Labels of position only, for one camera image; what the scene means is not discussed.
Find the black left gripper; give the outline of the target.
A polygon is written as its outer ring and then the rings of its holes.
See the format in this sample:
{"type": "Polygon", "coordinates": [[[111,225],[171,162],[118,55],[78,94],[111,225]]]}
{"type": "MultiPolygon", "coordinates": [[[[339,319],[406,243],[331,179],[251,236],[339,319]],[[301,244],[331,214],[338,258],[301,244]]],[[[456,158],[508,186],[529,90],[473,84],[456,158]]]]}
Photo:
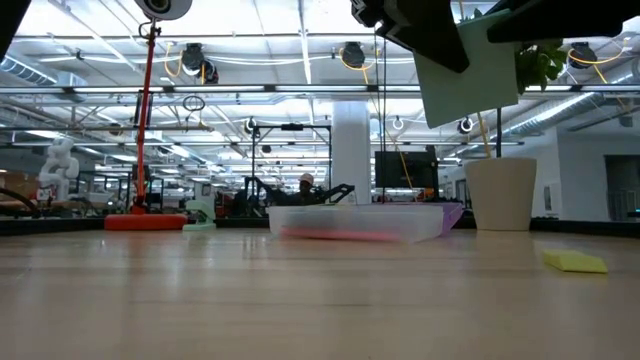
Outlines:
{"type": "Polygon", "coordinates": [[[351,0],[351,15],[385,39],[455,72],[470,65],[450,0],[351,0]]]}

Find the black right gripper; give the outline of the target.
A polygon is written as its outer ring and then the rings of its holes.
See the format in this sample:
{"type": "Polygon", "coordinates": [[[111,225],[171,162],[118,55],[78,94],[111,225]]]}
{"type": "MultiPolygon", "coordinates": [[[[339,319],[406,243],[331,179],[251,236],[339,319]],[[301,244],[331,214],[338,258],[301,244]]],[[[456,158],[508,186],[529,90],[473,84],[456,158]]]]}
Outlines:
{"type": "MultiPolygon", "coordinates": [[[[492,43],[525,42],[590,35],[585,20],[574,12],[575,0],[500,0],[487,14],[506,10],[487,29],[492,43]]],[[[640,15],[640,0],[605,0],[592,7],[594,36],[614,37],[623,23],[640,15]]]]}

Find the printed sticker pad blue edge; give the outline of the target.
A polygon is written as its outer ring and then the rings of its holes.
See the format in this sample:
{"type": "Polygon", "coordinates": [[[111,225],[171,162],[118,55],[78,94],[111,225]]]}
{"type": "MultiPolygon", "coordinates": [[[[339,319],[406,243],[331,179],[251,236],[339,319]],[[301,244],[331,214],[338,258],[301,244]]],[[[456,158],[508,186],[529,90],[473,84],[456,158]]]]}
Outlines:
{"type": "Polygon", "coordinates": [[[510,14],[508,9],[458,26],[469,67],[456,73],[416,54],[414,63],[427,125],[436,128],[467,115],[518,102],[515,45],[491,43],[487,30],[510,14]]]}

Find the clear pencil case purple lid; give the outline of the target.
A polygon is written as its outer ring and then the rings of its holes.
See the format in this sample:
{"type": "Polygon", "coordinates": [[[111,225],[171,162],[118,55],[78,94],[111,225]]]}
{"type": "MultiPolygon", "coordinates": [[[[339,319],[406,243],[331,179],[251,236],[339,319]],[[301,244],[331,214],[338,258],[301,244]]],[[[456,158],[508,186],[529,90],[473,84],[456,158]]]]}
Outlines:
{"type": "Polygon", "coordinates": [[[282,236],[284,228],[337,229],[393,233],[403,243],[447,234],[463,213],[460,203],[384,203],[366,205],[274,206],[269,227],[282,236]]]}

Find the small yellow sticky pad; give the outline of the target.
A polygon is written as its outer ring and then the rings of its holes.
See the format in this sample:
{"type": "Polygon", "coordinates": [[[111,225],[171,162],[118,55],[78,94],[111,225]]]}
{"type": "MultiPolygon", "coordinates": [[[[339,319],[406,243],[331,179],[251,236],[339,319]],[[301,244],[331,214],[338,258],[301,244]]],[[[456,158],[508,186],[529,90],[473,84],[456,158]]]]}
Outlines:
{"type": "Polygon", "coordinates": [[[605,262],[575,250],[544,250],[544,263],[563,272],[607,274],[605,262]]]}

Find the white pillar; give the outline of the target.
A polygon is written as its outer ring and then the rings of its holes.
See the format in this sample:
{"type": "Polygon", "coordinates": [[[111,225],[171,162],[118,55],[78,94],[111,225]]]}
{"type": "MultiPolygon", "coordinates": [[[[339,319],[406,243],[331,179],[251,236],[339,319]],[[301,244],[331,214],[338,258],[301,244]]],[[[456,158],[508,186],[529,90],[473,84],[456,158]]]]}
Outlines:
{"type": "Polygon", "coordinates": [[[355,187],[343,203],[371,202],[370,114],[364,101],[339,101],[332,114],[332,181],[355,187]]]}

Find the black monitor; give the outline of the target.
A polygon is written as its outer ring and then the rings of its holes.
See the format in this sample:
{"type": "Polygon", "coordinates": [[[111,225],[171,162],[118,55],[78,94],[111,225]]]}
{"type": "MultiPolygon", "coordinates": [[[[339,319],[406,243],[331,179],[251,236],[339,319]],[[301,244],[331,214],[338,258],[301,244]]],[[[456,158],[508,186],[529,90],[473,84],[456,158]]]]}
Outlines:
{"type": "Polygon", "coordinates": [[[377,188],[431,190],[438,188],[438,160],[433,152],[379,151],[374,157],[377,188]]]}

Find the green plant in white pot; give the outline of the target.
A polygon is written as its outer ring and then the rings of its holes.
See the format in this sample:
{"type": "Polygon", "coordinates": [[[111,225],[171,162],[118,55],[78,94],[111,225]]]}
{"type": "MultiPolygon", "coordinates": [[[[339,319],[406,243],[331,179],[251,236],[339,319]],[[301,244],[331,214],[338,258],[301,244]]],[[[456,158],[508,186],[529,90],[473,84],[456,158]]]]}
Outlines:
{"type": "Polygon", "coordinates": [[[527,232],[534,197],[542,193],[542,188],[536,184],[538,162],[542,161],[545,169],[557,168],[558,144],[557,133],[546,131],[523,150],[500,156],[501,144],[486,128],[482,117],[484,110],[516,100],[514,45],[510,42],[492,44],[487,37],[488,28],[509,14],[508,10],[500,10],[458,25],[470,60],[464,76],[473,86],[491,87],[479,91],[484,98],[472,107],[479,121],[484,154],[467,163],[464,172],[479,230],[527,232]]]}

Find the person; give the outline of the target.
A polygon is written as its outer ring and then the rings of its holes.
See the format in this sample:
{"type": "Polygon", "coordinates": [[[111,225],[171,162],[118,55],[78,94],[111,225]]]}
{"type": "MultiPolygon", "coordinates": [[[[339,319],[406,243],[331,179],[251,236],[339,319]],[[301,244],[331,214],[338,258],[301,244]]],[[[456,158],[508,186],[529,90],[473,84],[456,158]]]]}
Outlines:
{"type": "Polygon", "coordinates": [[[286,195],[283,198],[284,206],[307,206],[320,203],[317,194],[313,191],[314,176],[310,173],[303,173],[299,179],[298,192],[286,195]]]}

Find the mint green stapler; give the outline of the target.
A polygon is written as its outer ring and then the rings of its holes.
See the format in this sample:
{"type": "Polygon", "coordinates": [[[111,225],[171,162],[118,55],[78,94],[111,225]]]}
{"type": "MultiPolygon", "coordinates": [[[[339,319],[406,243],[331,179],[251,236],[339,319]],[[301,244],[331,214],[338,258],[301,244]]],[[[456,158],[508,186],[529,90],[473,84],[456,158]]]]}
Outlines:
{"type": "Polygon", "coordinates": [[[216,227],[213,207],[199,200],[189,200],[185,206],[189,222],[183,226],[183,231],[205,231],[216,227]]]}

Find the red desk lamp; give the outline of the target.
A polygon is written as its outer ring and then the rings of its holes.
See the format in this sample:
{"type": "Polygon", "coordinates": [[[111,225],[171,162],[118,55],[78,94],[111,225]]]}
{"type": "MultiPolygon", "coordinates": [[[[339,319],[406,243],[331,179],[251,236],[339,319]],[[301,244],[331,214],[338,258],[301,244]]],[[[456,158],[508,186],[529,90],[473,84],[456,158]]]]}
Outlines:
{"type": "Polygon", "coordinates": [[[104,227],[109,231],[161,231],[181,230],[188,220],[179,214],[151,214],[146,200],[147,187],[152,184],[149,172],[145,169],[145,139],[147,123],[151,112],[151,76],[155,54],[156,39],[161,34],[158,23],[177,20],[191,9],[193,0],[135,0],[137,6],[149,19],[149,33],[144,36],[147,43],[147,55],[144,83],[138,93],[139,104],[136,107],[138,120],[136,136],[135,189],[131,211],[127,214],[112,214],[105,218],[104,227]]]}

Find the black metal rig frame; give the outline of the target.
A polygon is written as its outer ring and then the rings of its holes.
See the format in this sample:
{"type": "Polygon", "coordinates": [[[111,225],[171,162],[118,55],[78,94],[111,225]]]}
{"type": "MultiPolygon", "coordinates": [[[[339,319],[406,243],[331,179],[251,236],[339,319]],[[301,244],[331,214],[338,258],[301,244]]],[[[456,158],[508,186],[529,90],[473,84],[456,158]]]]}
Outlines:
{"type": "Polygon", "coordinates": [[[257,163],[258,160],[262,162],[266,162],[269,166],[285,166],[285,165],[295,165],[295,166],[303,166],[305,162],[313,162],[316,166],[326,166],[326,175],[329,177],[332,176],[332,165],[333,160],[331,156],[331,151],[333,150],[333,142],[332,142],[332,126],[331,125],[304,125],[300,123],[286,123],[281,125],[254,125],[251,128],[251,175],[246,177],[244,180],[244,191],[248,197],[259,195],[259,192],[262,188],[265,188],[267,193],[272,194],[274,189],[268,188],[266,183],[258,178],[256,175],[256,168],[259,166],[257,163]],[[301,132],[305,130],[310,130],[319,141],[266,141],[267,136],[273,130],[280,130],[281,132],[301,132]],[[327,155],[326,156],[306,156],[306,155],[291,155],[284,157],[261,157],[258,159],[256,157],[256,151],[259,146],[321,146],[324,145],[327,147],[327,155]]]}

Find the black aluminium table frame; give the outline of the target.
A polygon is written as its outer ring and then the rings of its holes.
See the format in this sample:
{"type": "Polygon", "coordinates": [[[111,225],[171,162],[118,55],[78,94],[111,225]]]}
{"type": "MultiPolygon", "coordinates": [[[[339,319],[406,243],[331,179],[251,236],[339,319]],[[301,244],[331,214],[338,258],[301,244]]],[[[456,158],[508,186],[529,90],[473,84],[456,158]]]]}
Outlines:
{"type": "MultiPolygon", "coordinates": [[[[216,224],[219,228],[267,229],[269,227],[267,219],[221,219],[217,220],[216,224]]],[[[104,220],[101,218],[0,220],[0,236],[103,229],[104,220]]],[[[534,218],[530,222],[530,230],[640,239],[640,223],[636,222],[587,222],[534,218]]]]}

